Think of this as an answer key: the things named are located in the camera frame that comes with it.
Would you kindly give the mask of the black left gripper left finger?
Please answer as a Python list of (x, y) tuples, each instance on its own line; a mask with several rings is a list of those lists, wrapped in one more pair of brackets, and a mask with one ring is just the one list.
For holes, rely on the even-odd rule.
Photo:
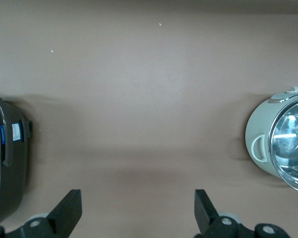
[(68, 238), (81, 216), (81, 190), (72, 189), (45, 218), (33, 218), (7, 237)]

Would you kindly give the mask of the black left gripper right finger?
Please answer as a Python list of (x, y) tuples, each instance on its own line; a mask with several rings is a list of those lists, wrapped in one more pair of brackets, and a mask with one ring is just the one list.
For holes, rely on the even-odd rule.
[(254, 238), (255, 232), (229, 216), (220, 216), (203, 189), (194, 194), (194, 215), (199, 228), (196, 238)]

